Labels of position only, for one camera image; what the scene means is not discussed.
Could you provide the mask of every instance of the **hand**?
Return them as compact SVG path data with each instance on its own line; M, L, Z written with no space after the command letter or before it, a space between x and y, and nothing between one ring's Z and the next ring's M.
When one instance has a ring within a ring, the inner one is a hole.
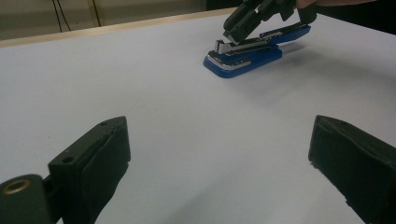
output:
M374 2L375 0L297 0L297 8L307 7L313 3L318 6L345 6L345 5L357 5L360 3Z

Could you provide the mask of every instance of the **wall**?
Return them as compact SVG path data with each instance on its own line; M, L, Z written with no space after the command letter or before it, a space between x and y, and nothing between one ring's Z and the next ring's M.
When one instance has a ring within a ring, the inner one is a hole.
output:
M59 0L70 29L197 12L204 0ZM56 5L64 32L68 28ZM1 0L0 40L59 33L52 0Z

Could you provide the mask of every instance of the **white table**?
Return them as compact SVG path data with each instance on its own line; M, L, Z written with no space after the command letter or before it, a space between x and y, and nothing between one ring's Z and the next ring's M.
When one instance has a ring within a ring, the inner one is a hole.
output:
M396 146L396 37L318 16L281 60L222 79L202 61L225 19L1 48L0 182L48 175L124 115L133 161L98 224L362 223L307 153L318 114Z

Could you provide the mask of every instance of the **stapler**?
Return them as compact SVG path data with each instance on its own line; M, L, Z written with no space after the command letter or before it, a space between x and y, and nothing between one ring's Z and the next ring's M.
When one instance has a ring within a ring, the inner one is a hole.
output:
M278 44L306 35L316 17L315 5L299 8L300 21L280 29L246 39L262 21L279 13L286 21L294 12L295 0L244 0L224 22L224 36L231 42L217 40L214 50L208 52L204 66L219 77L242 75L282 57Z

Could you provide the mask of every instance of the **stapler base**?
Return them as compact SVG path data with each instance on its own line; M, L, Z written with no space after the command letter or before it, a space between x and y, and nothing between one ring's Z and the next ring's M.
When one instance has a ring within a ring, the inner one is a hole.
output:
M235 55L218 54L212 50L205 57L204 66L219 77L232 78L281 57L282 50L277 45Z

